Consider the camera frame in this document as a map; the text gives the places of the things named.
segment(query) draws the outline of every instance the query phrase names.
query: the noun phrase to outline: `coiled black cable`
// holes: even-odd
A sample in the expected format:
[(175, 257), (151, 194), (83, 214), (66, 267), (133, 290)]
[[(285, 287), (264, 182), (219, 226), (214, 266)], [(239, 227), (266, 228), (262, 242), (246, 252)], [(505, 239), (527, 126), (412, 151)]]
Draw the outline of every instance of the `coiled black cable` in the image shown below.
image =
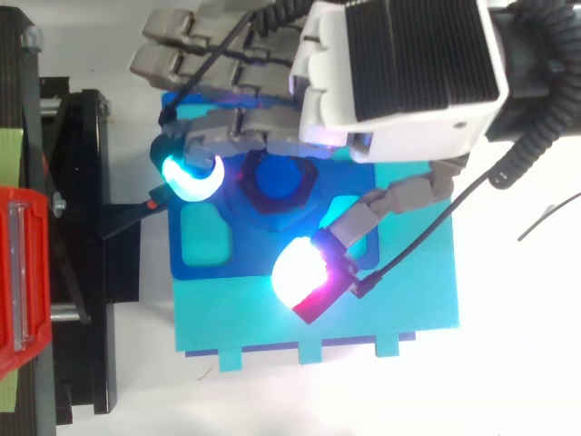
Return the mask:
[(581, 112), (581, 25), (565, 0), (519, 0), (516, 19), (539, 32), (550, 53), (565, 68), (537, 121), (492, 168), (489, 181), (507, 189), (561, 137)]
[(254, 28), (261, 37), (276, 32), (279, 27), (290, 25), (306, 16), (315, 0), (276, 0), (263, 7), (254, 16)]

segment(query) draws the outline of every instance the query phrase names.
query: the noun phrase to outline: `white table surface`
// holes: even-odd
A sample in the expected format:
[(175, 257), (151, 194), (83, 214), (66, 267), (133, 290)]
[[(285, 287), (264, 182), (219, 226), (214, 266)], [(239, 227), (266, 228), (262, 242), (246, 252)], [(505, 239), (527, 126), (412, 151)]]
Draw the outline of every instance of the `white table surface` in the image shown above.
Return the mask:
[[(144, 201), (160, 182), (148, 158), (160, 93), (127, 67), (152, 9), (195, 2), (3, 3), (43, 27), (42, 75), (68, 75), (73, 91), (111, 100), (109, 200)], [(458, 189), (506, 149), (480, 145)], [(581, 191), (580, 164), (579, 141), (561, 142), (510, 191), (484, 186), (458, 210), (461, 327), (421, 332), (392, 359), (375, 358), (373, 345), (324, 349), (324, 363), (306, 367), (296, 351), (260, 352), (224, 374), (215, 356), (186, 359), (174, 351), (167, 217), (146, 220), (141, 301), (115, 306), (117, 406), (98, 417), (74, 408), (58, 434), (581, 434), (581, 202), (516, 243), (550, 204)]]

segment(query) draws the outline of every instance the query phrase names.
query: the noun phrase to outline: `glowing white light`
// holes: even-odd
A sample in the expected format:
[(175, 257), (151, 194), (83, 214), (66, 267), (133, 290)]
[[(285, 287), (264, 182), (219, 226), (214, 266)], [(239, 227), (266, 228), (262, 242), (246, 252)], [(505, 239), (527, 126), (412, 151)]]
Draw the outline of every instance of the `glowing white light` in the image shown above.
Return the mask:
[(327, 264), (309, 238), (292, 241), (272, 270), (272, 289), (287, 306), (294, 307), (327, 281)]
[(216, 156), (212, 174), (205, 179), (196, 179), (171, 157), (163, 161), (162, 174), (173, 191), (185, 202), (202, 202), (210, 198), (224, 181), (224, 163)]

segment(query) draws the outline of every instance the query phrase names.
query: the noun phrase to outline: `black heat sink fins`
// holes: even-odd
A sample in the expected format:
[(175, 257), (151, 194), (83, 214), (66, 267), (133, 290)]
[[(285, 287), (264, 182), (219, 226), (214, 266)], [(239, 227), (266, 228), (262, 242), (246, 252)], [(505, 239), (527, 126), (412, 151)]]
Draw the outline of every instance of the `black heat sink fins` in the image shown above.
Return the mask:
[(476, 0), (371, 0), (345, 15), (358, 121), (498, 99)]

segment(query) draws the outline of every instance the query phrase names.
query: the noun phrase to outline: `black metal frame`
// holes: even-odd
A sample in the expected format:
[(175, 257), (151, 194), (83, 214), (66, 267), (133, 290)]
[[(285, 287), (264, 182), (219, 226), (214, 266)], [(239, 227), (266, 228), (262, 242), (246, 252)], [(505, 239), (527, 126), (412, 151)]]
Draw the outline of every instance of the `black metal frame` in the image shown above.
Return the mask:
[[(54, 83), (65, 80), (41, 83), (64, 88)], [(95, 90), (57, 96), (56, 116), (43, 119), (54, 190), (67, 202), (51, 228), (63, 241), (58, 253), (58, 237), (51, 238), (52, 301), (74, 302), (79, 313), (88, 315), (86, 322), (81, 317), (82, 322), (54, 324), (57, 424), (68, 424), (74, 405), (93, 404), (95, 414), (104, 414), (117, 402), (113, 304), (138, 300), (141, 225), (101, 239), (101, 222), (124, 209), (103, 205), (105, 100)]]
[[(95, 90), (69, 94), (67, 79), (39, 80), (36, 54), (22, 47), (29, 25), (19, 9), (0, 6), (0, 128), (24, 132), (19, 185), (49, 203), (56, 192), (67, 201), (60, 218), (51, 213), (51, 300), (72, 302), (81, 321), (54, 324), (53, 343), (19, 370), (16, 413), (0, 415), (3, 436), (55, 435), (56, 423), (72, 422), (73, 405), (113, 409), (113, 304), (139, 298), (141, 225), (107, 241), (98, 233), (103, 220), (130, 207), (103, 204), (104, 98)], [(61, 99), (42, 123), (41, 94)]]

